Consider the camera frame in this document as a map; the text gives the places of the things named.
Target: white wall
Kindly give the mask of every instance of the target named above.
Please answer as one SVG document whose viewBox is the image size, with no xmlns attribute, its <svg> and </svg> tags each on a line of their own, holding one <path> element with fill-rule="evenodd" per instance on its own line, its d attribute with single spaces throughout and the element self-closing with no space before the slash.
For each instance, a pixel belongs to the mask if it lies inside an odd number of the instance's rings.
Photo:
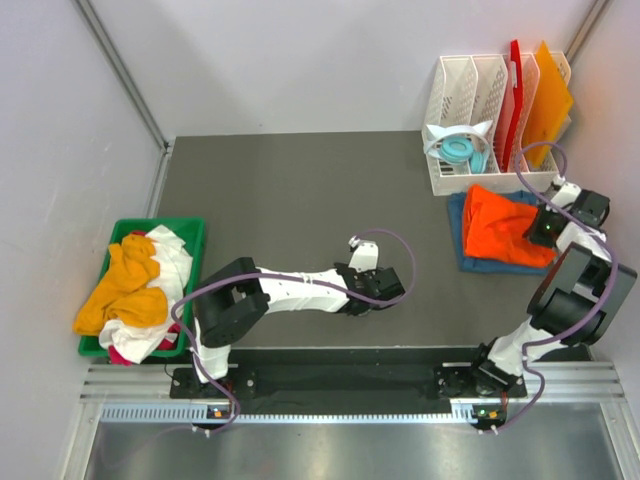
<svg viewBox="0 0 640 480">
<path fill-rule="evenodd" d="M 71 333 L 159 151 L 69 0 L 0 7 L 0 463 L 52 478 L 86 372 Z"/>
<path fill-rule="evenodd" d="M 167 136 L 418 130 L 439 55 L 564 48 L 583 0 L 93 0 Z"/>
<path fill-rule="evenodd" d="M 569 178 L 611 198 L 605 224 L 620 261 L 640 270 L 640 3 L 612 2 L 576 59 L 571 76 L 575 123 L 567 138 Z M 612 359 L 640 424 L 640 286 L 597 352 Z"/>
</svg>

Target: red cloth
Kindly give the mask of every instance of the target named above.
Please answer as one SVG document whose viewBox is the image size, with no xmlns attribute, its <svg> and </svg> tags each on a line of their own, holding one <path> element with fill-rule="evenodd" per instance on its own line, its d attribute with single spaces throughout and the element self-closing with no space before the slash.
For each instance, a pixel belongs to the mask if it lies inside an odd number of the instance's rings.
<svg viewBox="0 0 640 480">
<path fill-rule="evenodd" d="M 174 323 L 173 325 L 171 325 L 171 328 L 169 328 L 167 333 L 180 334 L 180 327 L 178 326 L 177 323 Z M 156 348 L 156 350 L 173 350 L 175 346 L 176 346 L 175 341 L 172 342 L 167 338 L 164 338 L 162 342 L 160 342 L 160 345 L 158 345 L 158 348 Z M 120 355 L 116 350 L 116 347 L 114 347 L 113 345 L 109 346 L 108 351 L 109 351 L 109 360 L 111 360 L 111 363 L 113 365 L 124 365 L 125 367 L 129 367 L 133 365 L 129 360 L 127 360 L 122 355 Z"/>
<path fill-rule="evenodd" d="M 464 254 L 528 267 L 548 266 L 555 252 L 524 237 L 536 213 L 532 205 L 512 202 L 480 185 L 471 186 L 462 216 Z"/>
<path fill-rule="evenodd" d="M 174 323 L 173 325 L 171 325 L 171 328 L 169 328 L 167 333 L 180 334 L 180 327 L 178 326 L 177 323 Z M 173 350 L 174 348 L 175 348 L 175 341 L 172 342 L 171 340 L 165 337 L 164 339 L 162 339 L 162 342 L 160 342 L 160 345 L 158 345 L 158 348 L 156 348 L 156 350 Z"/>
<path fill-rule="evenodd" d="M 111 360 L 111 363 L 114 365 L 124 365 L 125 367 L 129 367 L 132 365 L 129 360 L 118 353 L 116 347 L 114 347 L 113 345 L 109 346 L 109 360 Z"/>
</svg>

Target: dark gray tabletop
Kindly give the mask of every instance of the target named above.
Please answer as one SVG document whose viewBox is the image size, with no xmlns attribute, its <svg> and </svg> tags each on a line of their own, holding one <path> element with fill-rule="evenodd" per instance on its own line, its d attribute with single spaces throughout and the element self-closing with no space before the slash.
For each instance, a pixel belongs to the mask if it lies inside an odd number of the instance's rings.
<svg viewBox="0 0 640 480">
<path fill-rule="evenodd" d="M 203 278 L 240 256 L 277 271 L 329 269 L 372 227 L 415 251 L 418 281 L 404 303 L 358 318 L 271 314 L 244 346 L 475 345 L 519 325 L 541 281 L 458 270 L 446 197 L 431 193 L 419 132 L 179 137 L 158 216 L 187 215 L 207 221 Z M 406 285 L 403 248 L 372 239 L 380 266 Z"/>
</svg>

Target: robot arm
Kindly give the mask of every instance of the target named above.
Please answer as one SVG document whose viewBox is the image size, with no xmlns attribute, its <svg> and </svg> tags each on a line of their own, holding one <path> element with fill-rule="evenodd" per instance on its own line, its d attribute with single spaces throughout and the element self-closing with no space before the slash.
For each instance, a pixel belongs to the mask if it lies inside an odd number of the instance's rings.
<svg viewBox="0 0 640 480">
<path fill-rule="evenodd" d="M 234 283 L 194 299 L 198 355 L 213 378 L 226 376 L 231 344 L 240 340 L 263 316 L 275 312 L 321 310 L 327 313 L 365 315 L 375 306 L 355 299 L 343 291 L 318 284 L 326 282 L 344 291 L 359 293 L 374 300 L 393 300 L 405 293 L 393 268 L 379 268 L 375 242 L 352 238 L 349 264 L 336 263 L 335 268 L 318 273 L 287 273 L 299 281 L 257 278 Z M 243 274 L 276 274 L 243 257 L 222 268 L 198 288 Z M 207 380 L 196 369 L 200 381 Z"/>
<path fill-rule="evenodd" d="M 610 276 L 609 254 L 595 240 L 595 237 L 606 240 L 599 227 L 608 214 L 609 199 L 562 182 L 561 179 L 552 184 L 546 192 L 547 198 L 562 207 L 569 205 L 569 212 L 590 227 L 590 231 L 585 232 L 546 206 L 539 207 L 527 236 L 536 244 L 552 244 L 560 257 L 531 299 L 527 308 L 529 318 L 513 333 L 479 347 L 469 378 L 475 382 L 475 390 L 480 395 L 508 392 L 520 383 L 522 345 L 550 339 L 580 322 L 601 297 Z M 591 321 L 561 341 L 530 347 L 527 361 L 535 361 L 559 348 L 592 345 L 598 341 L 636 278 L 635 271 L 619 265 L 613 291 Z"/>
</svg>

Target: green basket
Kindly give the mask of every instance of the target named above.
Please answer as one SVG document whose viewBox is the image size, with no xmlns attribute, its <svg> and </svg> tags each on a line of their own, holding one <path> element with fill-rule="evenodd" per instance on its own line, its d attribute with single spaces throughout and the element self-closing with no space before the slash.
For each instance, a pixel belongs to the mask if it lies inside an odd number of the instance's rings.
<svg viewBox="0 0 640 480">
<path fill-rule="evenodd" d="M 122 239 L 136 230 L 150 232 L 158 225 L 164 225 L 173 233 L 185 241 L 185 250 L 193 257 L 191 274 L 185 287 L 185 295 L 193 291 L 200 278 L 200 267 L 202 266 L 202 255 L 204 253 L 205 223 L 202 218 L 125 218 L 116 222 L 111 234 L 111 243 L 120 243 Z M 109 268 L 109 252 L 102 263 L 100 278 L 107 273 Z M 190 326 L 193 320 L 191 302 L 184 306 L 182 321 Z M 151 353 L 151 357 L 170 358 L 180 355 L 187 347 L 187 336 L 180 332 L 173 350 L 156 350 Z M 98 337 L 82 336 L 78 345 L 78 352 L 85 357 L 107 357 L 108 352 L 98 343 Z"/>
</svg>

